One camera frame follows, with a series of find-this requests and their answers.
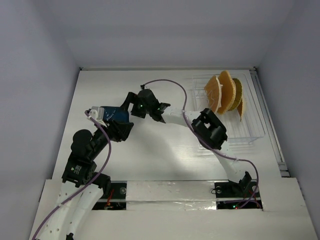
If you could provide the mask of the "dark blue ceramic plate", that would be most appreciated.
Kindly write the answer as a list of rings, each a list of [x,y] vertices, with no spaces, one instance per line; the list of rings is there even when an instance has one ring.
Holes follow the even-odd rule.
[[[130,117],[127,109],[118,106],[101,106],[103,109],[102,120],[104,122],[116,121],[119,123],[129,123]]]

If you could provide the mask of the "triangular woven basket plate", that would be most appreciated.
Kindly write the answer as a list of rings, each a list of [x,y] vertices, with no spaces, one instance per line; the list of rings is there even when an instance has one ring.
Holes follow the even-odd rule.
[[[214,113],[217,113],[218,109],[221,107],[222,87],[223,85],[220,83],[216,75],[214,75],[204,87],[209,108]]]

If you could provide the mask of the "round green-rimmed woven plate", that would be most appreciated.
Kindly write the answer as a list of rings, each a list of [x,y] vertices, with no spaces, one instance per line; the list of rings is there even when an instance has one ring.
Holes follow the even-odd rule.
[[[229,108],[229,111],[233,111],[238,107],[243,96],[243,85],[241,81],[238,78],[232,78],[232,80],[235,85],[235,99],[233,104]]]

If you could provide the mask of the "fish-shaped woven plate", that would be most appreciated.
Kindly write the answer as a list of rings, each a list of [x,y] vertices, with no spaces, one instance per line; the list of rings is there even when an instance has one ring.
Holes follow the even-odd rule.
[[[244,96],[242,96],[241,101],[237,107],[237,112],[239,114],[240,121],[242,121],[246,112],[246,99]]]

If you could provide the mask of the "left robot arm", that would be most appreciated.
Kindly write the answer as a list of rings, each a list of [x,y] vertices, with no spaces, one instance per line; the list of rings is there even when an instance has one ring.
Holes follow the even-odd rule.
[[[125,141],[133,123],[94,121],[97,130],[77,131],[72,138],[71,153],[62,174],[62,184],[54,209],[33,234],[34,240],[77,240],[81,228],[99,199],[106,209],[125,208],[126,183],[112,183],[110,176],[96,171],[95,158],[110,142]]]

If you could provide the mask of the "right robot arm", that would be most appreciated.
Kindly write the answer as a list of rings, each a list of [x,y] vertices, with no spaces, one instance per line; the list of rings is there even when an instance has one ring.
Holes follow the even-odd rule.
[[[250,173],[240,169],[241,162],[252,162],[231,156],[227,129],[212,110],[186,111],[185,106],[172,107],[169,103],[159,102],[150,89],[142,89],[138,94],[129,92],[120,106],[121,110],[128,113],[130,104],[133,105],[132,116],[144,119],[149,115],[156,122],[188,127],[199,143],[211,151],[222,165],[228,179],[227,197],[243,198],[244,202],[255,198],[259,181],[253,184]]]

